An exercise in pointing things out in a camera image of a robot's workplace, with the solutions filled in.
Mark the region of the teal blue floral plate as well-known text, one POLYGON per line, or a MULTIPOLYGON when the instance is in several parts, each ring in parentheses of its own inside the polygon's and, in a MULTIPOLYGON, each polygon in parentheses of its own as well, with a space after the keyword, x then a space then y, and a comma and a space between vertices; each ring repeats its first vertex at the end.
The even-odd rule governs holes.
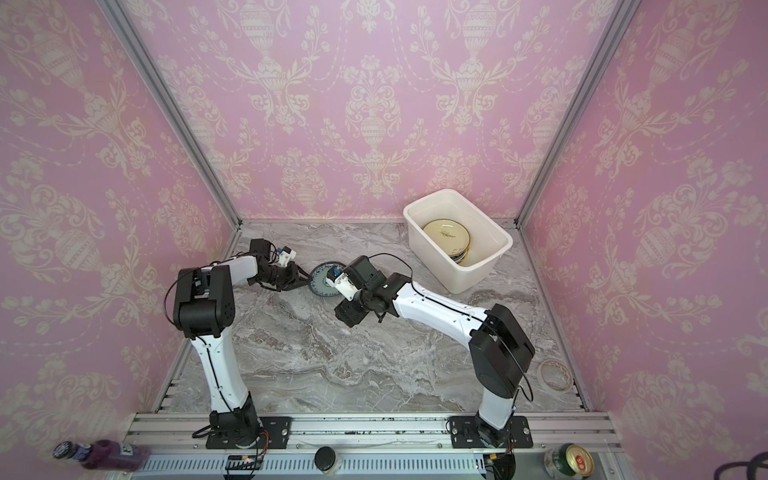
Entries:
POLYGON ((336 261, 328 261, 321 263, 320 265, 316 266, 312 272, 311 275, 311 284, 309 285, 309 288, 311 292, 317 296, 324 297, 324 298, 330 298, 339 296, 340 293, 333 287, 329 286, 326 283, 326 275, 327 272, 331 268, 341 268, 342 271, 345 268, 345 265, 341 262, 336 261))

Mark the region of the cream plate with painted willow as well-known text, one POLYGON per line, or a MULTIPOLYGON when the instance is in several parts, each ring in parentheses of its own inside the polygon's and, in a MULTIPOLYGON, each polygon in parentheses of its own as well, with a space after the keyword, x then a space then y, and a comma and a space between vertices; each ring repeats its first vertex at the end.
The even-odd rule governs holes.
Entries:
POLYGON ((424 226, 423 231, 449 258, 462 251, 468 243, 471 244, 467 228, 454 220, 433 220, 424 226))

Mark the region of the white plate green lettered rim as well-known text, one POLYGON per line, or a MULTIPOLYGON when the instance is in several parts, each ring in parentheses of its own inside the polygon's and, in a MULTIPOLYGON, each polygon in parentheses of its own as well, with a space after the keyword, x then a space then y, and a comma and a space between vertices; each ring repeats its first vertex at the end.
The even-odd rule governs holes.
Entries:
POLYGON ((467 246, 462 251, 460 251, 456 255, 451 255, 450 258, 456 264, 461 264, 469 255, 470 250, 471 250, 471 244, 468 243, 467 246))

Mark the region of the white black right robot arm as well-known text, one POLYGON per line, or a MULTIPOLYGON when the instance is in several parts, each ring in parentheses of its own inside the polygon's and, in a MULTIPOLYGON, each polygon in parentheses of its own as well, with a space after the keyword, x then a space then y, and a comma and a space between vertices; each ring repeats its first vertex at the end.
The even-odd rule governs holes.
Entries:
POLYGON ((340 296, 335 317, 349 328, 370 314, 378 321, 391 315, 430 327, 466 348, 483 387, 472 427, 478 441, 488 448, 513 445, 517 395, 522 392, 527 401, 533 400, 527 372, 535 348, 509 308, 459 303, 424 288, 410 274, 385 275, 365 255, 348 265, 319 265, 311 274, 310 290, 318 296, 340 296))

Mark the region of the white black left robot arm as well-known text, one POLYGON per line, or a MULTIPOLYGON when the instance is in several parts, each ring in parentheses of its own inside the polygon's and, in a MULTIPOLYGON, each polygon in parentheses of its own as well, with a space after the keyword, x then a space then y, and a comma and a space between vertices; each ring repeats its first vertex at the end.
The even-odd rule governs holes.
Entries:
POLYGON ((273 292, 304 287, 309 274, 295 257, 287 246, 253 239, 246 252, 180 270, 170 289, 174 302, 168 319, 195 349, 209 389, 209 424, 193 434, 204 437, 208 449, 254 448, 266 432, 234 351, 234 287, 256 285, 273 292))

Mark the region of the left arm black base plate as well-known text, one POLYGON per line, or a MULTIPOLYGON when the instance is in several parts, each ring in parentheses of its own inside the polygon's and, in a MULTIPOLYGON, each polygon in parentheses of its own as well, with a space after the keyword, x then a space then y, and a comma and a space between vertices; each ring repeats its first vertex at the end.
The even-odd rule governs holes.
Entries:
POLYGON ((284 450, 290 439, 292 421, 290 416, 268 416, 260 417, 253 426, 212 427, 206 448, 284 450))

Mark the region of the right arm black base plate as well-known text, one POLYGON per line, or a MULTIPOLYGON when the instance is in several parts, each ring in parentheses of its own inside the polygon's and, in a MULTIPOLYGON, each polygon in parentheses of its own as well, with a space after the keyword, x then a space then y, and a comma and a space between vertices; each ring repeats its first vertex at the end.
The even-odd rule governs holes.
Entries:
POLYGON ((528 449, 534 446, 528 420, 513 415, 500 430, 478 415, 450 416, 446 428, 455 449, 528 449))

